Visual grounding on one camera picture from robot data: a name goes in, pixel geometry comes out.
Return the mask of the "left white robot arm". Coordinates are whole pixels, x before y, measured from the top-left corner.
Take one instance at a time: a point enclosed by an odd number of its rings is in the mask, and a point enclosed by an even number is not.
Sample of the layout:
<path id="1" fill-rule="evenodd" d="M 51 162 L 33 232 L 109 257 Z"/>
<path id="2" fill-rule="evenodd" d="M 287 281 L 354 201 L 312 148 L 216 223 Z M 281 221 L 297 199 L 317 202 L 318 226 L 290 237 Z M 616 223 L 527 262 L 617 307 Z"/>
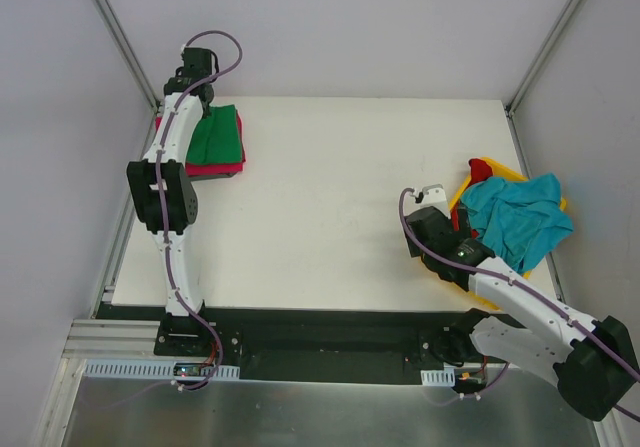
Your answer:
<path id="1" fill-rule="evenodd" d="M 219 67 L 208 49 L 185 47 L 181 58 L 164 86 L 164 110 L 151 146 L 142 159 L 128 163 L 126 176 L 137 218 L 164 268 L 167 301 L 158 342 L 176 341 L 188 355 L 199 356 L 209 349 L 212 334 L 201 318 L 204 299 L 190 253 L 198 199 L 185 163 L 195 128 L 209 114 L 210 77 Z"/>

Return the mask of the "green t shirt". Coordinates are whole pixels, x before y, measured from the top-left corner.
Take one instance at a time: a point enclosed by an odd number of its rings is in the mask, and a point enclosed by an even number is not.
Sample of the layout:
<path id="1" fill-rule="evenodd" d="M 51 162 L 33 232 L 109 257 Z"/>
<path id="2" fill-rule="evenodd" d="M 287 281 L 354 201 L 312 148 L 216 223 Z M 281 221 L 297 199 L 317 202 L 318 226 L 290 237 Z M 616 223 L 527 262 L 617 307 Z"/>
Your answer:
<path id="1" fill-rule="evenodd" d="M 187 162 L 197 166 L 235 164 L 243 160 L 236 106 L 211 106 L 191 138 Z"/>

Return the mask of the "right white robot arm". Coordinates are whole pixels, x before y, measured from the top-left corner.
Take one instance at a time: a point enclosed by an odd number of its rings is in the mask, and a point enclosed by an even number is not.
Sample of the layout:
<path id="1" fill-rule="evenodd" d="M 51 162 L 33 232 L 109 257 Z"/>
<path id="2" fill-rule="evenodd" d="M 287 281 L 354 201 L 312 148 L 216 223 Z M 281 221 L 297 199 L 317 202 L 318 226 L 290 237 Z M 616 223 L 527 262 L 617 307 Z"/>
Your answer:
<path id="1" fill-rule="evenodd" d="M 461 361 L 479 355 L 512 363 L 555 386 L 564 401 L 592 421 L 603 420 L 639 382 L 627 327 L 544 294 L 471 233 L 430 206 L 399 215 L 409 249 L 440 279 L 495 305 L 513 319 L 472 313 L 470 326 L 450 336 Z"/>

